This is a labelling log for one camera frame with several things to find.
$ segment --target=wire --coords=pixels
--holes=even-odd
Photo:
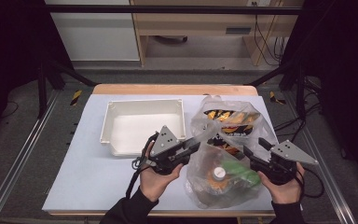
[[[259,30],[259,28],[258,28],[257,15],[255,15],[255,31],[256,31],[256,30],[258,30],[258,32],[261,34],[261,32],[260,32],[260,30]],[[263,59],[264,59],[264,61],[266,62],[266,64],[272,65],[272,66],[278,65],[278,64],[269,63],[269,62],[267,61],[266,56],[264,56],[263,50],[261,50],[260,46],[258,46],[257,40],[256,40],[256,38],[255,38],[255,31],[254,31],[255,45],[257,46],[258,50],[260,50],[261,56],[263,57]]]
[[[292,176],[292,178],[298,183],[298,185],[300,186],[300,198],[299,201],[301,202],[301,200],[304,198],[305,196],[305,179],[304,176],[298,171],[296,170],[296,173],[293,174],[293,172],[291,172],[290,170],[288,170],[286,167],[282,166],[279,163],[274,163],[276,166],[278,166],[279,168],[283,169],[285,172],[287,172],[287,174],[290,174]],[[301,180],[297,177],[296,174],[299,174],[301,177]]]
[[[261,36],[261,38],[263,39],[263,42],[264,42],[264,44],[265,44],[265,46],[266,46],[266,48],[267,48],[267,50],[268,50],[269,55],[272,57],[272,59],[273,59],[274,61],[278,62],[278,64],[272,64],[272,63],[269,63],[269,62],[267,61],[267,59],[266,59],[266,57],[265,57],[265,55],[264,55],[262,49],[261,49],[260,46],[258,45],[257,40],[256,40],[256,38],[255,38],[255,32],[256,32],[256,31],[258,31],[258,33],[260,33],[260,36]],[[264,61],[266,62],[266,64],[268,64],[268,65],[274,65],[274,66],[281,64],[281,56],[282,56],[283,47],[284,47],[284,37],[283,37],[283,42],[281,43],[281,56],[280,56],[280,57],[276,57],[277,54],[275,53],[275,46],[276,46],[277,38],[275,39],[274,55],[272,55],[271,50],[269,49],[269,45],[268,45],[268,43],[267,43],[267,39],[263,36],[263,34],[261,33],[261,29],[260,29],[260,27],[258,26],[257,14],[255,14],[254,39],[255,39],[255,44],[256,44],[257,48],[260,50],[261,56],[263,57],[263,59],[264,59]]]
[[[308,93],[307,95],[305,95],[304,96],[304,100],[306,100],[309,96],[311,96],[311,95],[317,95],[318,93],[317,92],[315,92],[315,91],[313,91],[313,92],[310,92],[310,93]]]
[[[135,184],[136,180],[138,179],[138,176],[141,172],[143,172],[145,169],[148,169],[150,166],[146,166],[144,168],[142,168],[142,166],[146,163],[147,161],[147,157],[146,157],[146,152],[147,149],[149,148],[149,145],[152,141],[156,141],[158,137],[158,132],[156,132],[155,134],[153,134],[152,136],[149,137],[149,139],[147,139],[147,142],[145,144],[144,149],[142,150],[142,154],[141,157],[136,158],[134,161],[132,161],[132,169],[136,170],[131,178],[130,184],[127,188],[126,191],[126,198],[129,199],[131,196],[131,192],[133,189],[133,185]]]
[[[321,192],[319,192],[318,194],[316,195],[309,195],[309,194],[306,194],[304,193],[304,195],[308,198],[320,198],[322,195],[324,195],[324,182],[322,181],[322,179],[316,175],[315,172],[313,172],[312,170],[306,168],[306,167],[303,167],[304,170],[306,170],[307,172],[310,172],[311,174],[313,174],[318,180],[319,180],[319,183],[321,183]]]
[[[10,113],[4,115],[1,117],[1,119],[4,119],[4,118],[7,118],[11,115],[13,115],[18,109],[19,109],[19,104],[17,104],[16,102],[13,102],[13,101],[7,101],[8,104],[14,104],[16,106],[16,108],[14,108],[13,111],[11,111]]]
[[[308,108],[308,109],[306,110],[306,116],[308,116],[308,115],[310,115],[312,112],[314,112],[314,111],[320,109],[320,107],[321,107],[321,104],[320,104],[320,103],[316,103],[315,105],[312,105],[310,108]],[[305,119],[303,119],[303,118],[301,118],[301,117],[297,117],[297,118],[295,118],[295,119],[288,120],[288,121],[286,121],[286,122],[284,122],[284,123],[282,123],[282,124],[279,124],[279,125],[277,125],[277,126],[274,127],[274,131],[275,131],[275,132],[278,132],[278,131],[280,131],[280,130],[282,130],[282,129],[284,129],[284,128],[289,127],[290,125],[294,124],[294,123],[297,122],[298,120],[301,120],[301,123],[300,123],[300,125],[298,126],[297,130],[296,130],[294,133],[285,133],[285,134],[280,134],[280,135],[277,135],[277,136],[285,136],[285,135],[292,135],[292,134],[293,134],[294,136],[292,137],[292,140],[291,140],[291,141],[294,142],[295,139],[296,139],[296,137],[298,136],[299,132],[300,132],[300,131],[305,127],[305,125],[306,125],[306,120],[305,120]]]

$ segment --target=snack package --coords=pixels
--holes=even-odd
[[[208,119],[219,120],[224,122],[229,120],[232,126],[222,127],[222,132],[226,136],[246,136],[249,135],[253,130],[253,122],[260,116],[259,113],[246,113],[233,110],[208,110],[203,112]],[[224,138],[218,133],[216,136],[208,140],[208,144],[216,147],[221,147],[229,154],[241,159],[243,155],[241,152],[228,144]]]

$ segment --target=white table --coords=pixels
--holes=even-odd
[[[114,95],[92,94],[62,167],[49,191],[43,210],[53,216],[102,216],[125,196],[134,170],[132,159],[115,158],[108,146],[100,143],[105,109],[110,101],[146,99],[183,99],[186,138],[191,137],[189,122],[200,108],[204,95]],[[269,114],[261,96],[222,95],[223,100],[247,101],[257,109],[269,125]],[[145,139],[134,140],[145,142]],[[175,217],[265,217],[274,216],[269,192],[260,188],[258,195],[241,205],[218,210],[199,209],[186,195],[186,166],[159,199],[149,216]],[[135,183],[135,192],[139,186]]]

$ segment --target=human hand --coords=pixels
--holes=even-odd
[[[297,163],[297,170],[304,176],[304,168]],[[301,175],[297,172],[296,176],[302,181]],[[257,172],[260,176],[261,183],[269,190],[272,196],[272,201],[275,203],[296,203],[300,200],[301,187],[295,179],[287,182],[284,185],[274,185],[269,181],[269,178],[262,172]]]
[[[150,143],[147,151],[146,157],[149,156],[149,152],[154,143]],[[167,186],[176,178],[179,177],[179,173],[183,167],[183,164],[179,164],[173,169],[170,175],[159,175],[153,169],[148,168],[141,172],[141,191],[144,196],[150,200],[150,202],[155,202],[158,198],[164,193]]]

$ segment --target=person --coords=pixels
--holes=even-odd
[[[170,175],[159,175],[151,168],[146,168],[140,173],[140,186],[130,199],[122,198],[109,211],[105,213],[100,224],[158,224],[158,223],[237,223],[236,218],[170,218],[158,219],[147,217],[149,212],[158,204],[158,198],[164,193],[167,186],[179,177],[183,164],[175,167]],[[298,179],[305,171],[301,164],[297,163]],[[301,187],[296,180],[291,180],[284,185],[274,185],[261,172],[257,172],[261,183],[268,189],[272,198],[272,207],[275,218],[270,224],[304,224],[301,214],[300,194]]]

